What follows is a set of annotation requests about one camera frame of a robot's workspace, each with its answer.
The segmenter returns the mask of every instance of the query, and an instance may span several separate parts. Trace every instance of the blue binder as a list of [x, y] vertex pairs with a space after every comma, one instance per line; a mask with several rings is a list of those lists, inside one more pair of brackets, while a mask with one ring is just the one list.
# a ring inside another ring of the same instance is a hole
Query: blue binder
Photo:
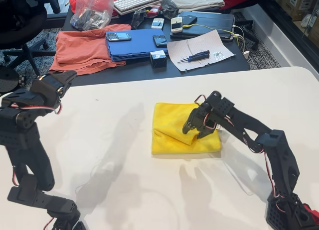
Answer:
[[150, 52], [163, 50], [168, 55], [166, 47], [156, 47], [153, 35], [164, 35], [161, 29], [138, 29], [126, 31], [132, 37], [130, 41], [109, 42], [106, 39], [109, 55], [112, 61], [123, 61], [129, 59], [137, 59], [150, 57]]

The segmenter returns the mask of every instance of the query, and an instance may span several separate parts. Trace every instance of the yellow cloth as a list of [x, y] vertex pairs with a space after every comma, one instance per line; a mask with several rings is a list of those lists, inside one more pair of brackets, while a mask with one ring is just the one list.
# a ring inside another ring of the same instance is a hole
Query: yellow cloth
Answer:
[[152, 154], [193, 154], [221, 150], [216, 130], [202, 139], [197, 139], [197, 129], [183, 134], [182, 129], [189, 114], [198, 105], [157, 103], [153, 119]]

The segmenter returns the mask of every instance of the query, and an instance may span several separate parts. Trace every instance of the smartphone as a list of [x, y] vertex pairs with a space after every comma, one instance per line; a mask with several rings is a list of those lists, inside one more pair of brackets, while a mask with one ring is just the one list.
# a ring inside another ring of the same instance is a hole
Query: smartphone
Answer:
[[166, 47], [167, 40], [164, 35], [154, 35], [153, 36], [156, 47]]
[[170, 31], [172, 33], [183, 32], [183, 19], [182, 17], [175, 17], [170, 20]]
[[162, 29], [164, 25], [164, 18], [154, 18], [151, 28]]
[[193, 15], [187, 15], [183, 18], [183, 25], [191, 25], [197, 21], [197, 17]]
[[131, 35], [127, 32], [107, 32], [106, 38], [110, 42], [131, 40]]

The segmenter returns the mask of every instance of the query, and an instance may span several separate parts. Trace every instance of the keyboard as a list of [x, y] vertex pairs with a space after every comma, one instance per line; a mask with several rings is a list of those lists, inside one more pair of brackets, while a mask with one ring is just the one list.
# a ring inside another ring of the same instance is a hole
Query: keyboard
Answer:
[[114, 1], [114, 9], [120, 15], [124, 15], [160, 3], [161, 1], [162, 0], [116, 0]]

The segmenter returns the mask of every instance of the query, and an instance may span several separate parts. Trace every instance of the orange shirt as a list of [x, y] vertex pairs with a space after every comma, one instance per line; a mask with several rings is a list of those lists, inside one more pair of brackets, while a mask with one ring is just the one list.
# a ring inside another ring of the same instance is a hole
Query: orange shirt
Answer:
[[131, 30], [128, 24], [113, 24], [88, 31], [61, 31], [56, 35], [56, 54], [50, 72], [75, 70], [78, 75], [125, 65], [113, 62], [106, 45], [106, 31]]

